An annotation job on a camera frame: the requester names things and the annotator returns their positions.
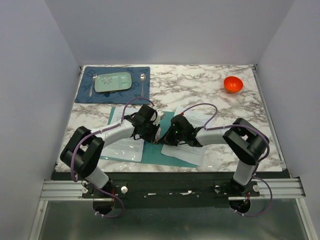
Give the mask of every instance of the paper sheet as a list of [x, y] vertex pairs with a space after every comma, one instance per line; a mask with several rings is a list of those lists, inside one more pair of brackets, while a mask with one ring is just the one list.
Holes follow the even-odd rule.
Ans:
[[[183, 107], [177, 107], [174, 115], [178, 115], [181, 112], [183, 112], [185, 108]], [[193, 127], [201, 127], [203, 126], [206, 121], [209, 120], [211, 117], [210, 115], [205, 115], [200, 112], [188, 110], [184, 113], [185, 118], [193, 125]], [[169, 156], [174, 157], [177, 159], [181, 159], [187, 163], [194, 164], [201, 166], [204, 161], [204, 155], [205, 155], [206, 147], [192, 147], [186, 145], [178, 145], [178, 146], [167, 146], [164, 145], [162, 148], [161, 153]]]
[[[119, 121], [124, 110], [123, 106], [117, 106], [114, 109], [114, 113], [111, 119], [110, 124]], [[126, 108], [125, 115], [130, 115], [136, 113], [139, 109], [136, 108]], [[132, 137], [121, 139], [115, 143], [110, 144], [105, 147], [101, 152], [101, 159], [123, 159], [128, 161], [141, 162], [142, 153], [144, 150], [144, 140], [134, 140]]]

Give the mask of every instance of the silver spoon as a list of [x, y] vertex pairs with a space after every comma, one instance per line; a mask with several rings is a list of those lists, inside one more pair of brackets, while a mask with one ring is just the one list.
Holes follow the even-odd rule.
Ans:
[[144, 94], [144, 82], [147, 80], [146, 75], [144, 73], [141, 73], [140, 75], [140, 81], [142, 82], [142, 92], [141, 97], [143, 98], [145, 96]]
[[92, 95], [92, 89], [94, 88], [96, 78], [97, 78], [97, 74], [93, 74], [92, 86], [90, 88], [89, 97], [91, 97]]

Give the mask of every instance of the teal placemat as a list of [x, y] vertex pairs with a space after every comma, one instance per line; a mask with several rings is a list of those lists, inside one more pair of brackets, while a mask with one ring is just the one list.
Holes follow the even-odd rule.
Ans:
[[[113, 107], [110, 112], [110, 117], [108, 124], [110, 124], [111, 119], [114, 115], [115, 108]], [[165, 111], [165, 117], [160, 121], [160, 137], [162, 137], [167, 130], [170, 127], [170, 120], [174, 117], [174, 112], [172, 111]], [[186, 161], [182, 161], [178, 158], [171, 157], [171, 156], [166, 156], [161, 153], [163, 144], [152, 144], [149, 142], [144, 142], [143, 145], [143, 152], [142, 152], [142, 160], [141, 164], [156, 164], [156, 165], [166, 165], [166, 166], [175, 166], [175, 167], [186, 167], [186, 168], [196, 168], [197, 165], [188, 163]], [[119, 158], [114, 158], [114, 157], [108, 157], [108, 156], [100, 156], [101, 160], [106, 160], [104, 158], [108, 158], [111, 160], [118, 160], [122, 162], [132, 162], [136, 163], [136, 161], [128, 161], [128, 160], [123, 160]]]

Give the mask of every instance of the gray wall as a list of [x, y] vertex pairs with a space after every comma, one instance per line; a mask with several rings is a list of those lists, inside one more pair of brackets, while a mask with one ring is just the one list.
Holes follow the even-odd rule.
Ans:
[[257, 73], [285, 162], [294, 176], [301, 176], [306, 203], [319, 231], [319, 0], [293, 3], [263, 54]]
[[0, 2], [0, 239], [28, 239], [79, 68], [43, 0]]
[[293, 0], [46, 0], [79, 64], [256, 64]]

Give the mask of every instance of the light green plate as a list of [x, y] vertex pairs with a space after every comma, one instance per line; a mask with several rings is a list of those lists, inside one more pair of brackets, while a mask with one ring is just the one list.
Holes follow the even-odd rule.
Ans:
[[132, 80], [128, 72], [117, 72], [98, 75], [94, 81], [97, 93], [114, 92], [131, 88]]

